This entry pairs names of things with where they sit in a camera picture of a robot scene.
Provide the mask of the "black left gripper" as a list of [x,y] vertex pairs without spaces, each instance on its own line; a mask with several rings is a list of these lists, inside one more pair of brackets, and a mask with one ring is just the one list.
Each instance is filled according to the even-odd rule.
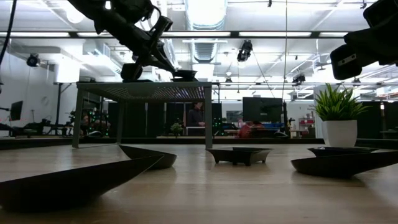
[[163,32],[168,31],[173,22],[160,16],[151,31],[144,31],[138,27],[132,27],[127,40],[122,42],[133,52],[134,63],[125,63],[122,67],[121,78],[123,80],[137,80],[146,66],[153,66],[168,72],[176,72],[164,50],[164,43],[160,40]]

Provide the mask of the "black aluminium table frame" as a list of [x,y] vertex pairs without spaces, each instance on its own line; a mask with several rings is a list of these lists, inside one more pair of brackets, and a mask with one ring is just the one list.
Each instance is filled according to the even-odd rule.
[[[175,36],[165,36],[161,38],[227,38],[233,37],[237,38],[238,36],[231,36],[232,34],[238,34],[238,31],[209,31],[209,32],[219,32],[219,33],[227,33],[223,35],[194,35],[194,31],[187,31],[188,33],[192,33],[192,35],[175,35]],[[10,38],[15,39],[95,39],[95,38],[111,38],[110,35],[96,35],[94,32],[0,32],[0,38],[6,38],[10,36]],[[187,140],[189,138],[177,138],[177,139],[153,139],[153,138],[126,138],[122,143],[143,143],[143,144],[205,144],[204,138],[196,138],[194,140]],[[9,149],[22,149],[22,148],[30,148],[30,147],[46,147],[46,146],[58,146],[58,145],[66,145],[72,144],[72,138],[6,138],[0,139],[0,150],[9,150]],[[115,140],[83,140],[83,143],[116,143]],[[233,140],[231,138],[216,138],[216,144],[321,144],[324,143],[321,139],[293,139],[288,140],[286,137],[282,138],[260,138],[260,139],[242,139],[242,140]],[[384,149],[398,149],[398,139],[358,139],[357,146],[360,147],[380,147]]]

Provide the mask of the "grey perforated metal shelf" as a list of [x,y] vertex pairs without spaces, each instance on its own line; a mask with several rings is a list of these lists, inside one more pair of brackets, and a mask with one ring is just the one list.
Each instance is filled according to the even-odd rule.
[[93,93],[119,103],[116,143],[122,143],[124,110],[132,102],[204,102],[205,148],[213,147],[212,87],[211,82],[131,82],[82,83],[78,82],[72,147],[80,143],[81,116],[85,93]]

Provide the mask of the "small black monitor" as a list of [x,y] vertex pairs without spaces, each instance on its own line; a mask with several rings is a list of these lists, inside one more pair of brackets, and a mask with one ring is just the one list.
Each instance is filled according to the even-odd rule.
[[10,119],[11,121],[18,121],[21,119],[23,101],[17,101],[11,105]]

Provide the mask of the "large black monitor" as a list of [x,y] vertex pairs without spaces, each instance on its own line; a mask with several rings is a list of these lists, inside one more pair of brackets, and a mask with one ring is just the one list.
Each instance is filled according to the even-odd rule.
[[280,123],[282,98],[243,98],[243,120]]

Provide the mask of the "small background plant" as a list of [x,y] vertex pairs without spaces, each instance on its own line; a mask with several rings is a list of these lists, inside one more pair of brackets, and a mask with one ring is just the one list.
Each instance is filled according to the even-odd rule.
[[180,123],[174,123],[170,127],[170,132],[177,138],[183,133],[183,126]]

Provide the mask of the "green plant in white pot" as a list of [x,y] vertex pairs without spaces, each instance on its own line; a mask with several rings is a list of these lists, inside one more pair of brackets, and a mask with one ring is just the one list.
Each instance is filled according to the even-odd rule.
[[326,83],[315,93],[313,110],[322,121],[322,136],[330,147],[354,147],[358,137],[358,118],[369,106],[353,96],[352,88]]

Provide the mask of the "black small square mini plate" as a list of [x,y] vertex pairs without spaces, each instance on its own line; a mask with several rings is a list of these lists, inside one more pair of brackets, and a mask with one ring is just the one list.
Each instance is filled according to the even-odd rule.
[[377,148],[367,148],[367,147],[312,147],[308,150],[316,157],[322,156],[337,156],[344,154],[362,154],[377,151]]
[[220,149],[207,149],[214,157],[218,164],[220,161],[232,162],[233,165],[242,163],[245,166],[251,166],[252,163],[262,162],[266,163],[268,154],[273,151],[272,148],[258,148],[258,147],[231,147]]

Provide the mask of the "person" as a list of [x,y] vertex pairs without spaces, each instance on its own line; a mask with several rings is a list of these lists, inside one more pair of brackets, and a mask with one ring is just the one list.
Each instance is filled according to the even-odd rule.
[[202,115],[202,102],[193,104],[193,108],[188,112],[188,126],[205,126]]
[[106,136],[111,127],[111,123],[105,119],[94,119],[85,114],[80,126],[80,136],[88,138],[102,138]]
[[246,121],[237,134],[237,138],[247,139],[251,137],[253,131],[265,129],[264,125],[259,121]]

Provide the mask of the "black large wavy square plate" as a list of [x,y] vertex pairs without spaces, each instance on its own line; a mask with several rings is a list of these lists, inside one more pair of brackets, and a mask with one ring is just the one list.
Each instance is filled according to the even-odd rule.
[[173,82],[197,82],[195,78],[197,71],[194,70],[177,70],[172,74]]

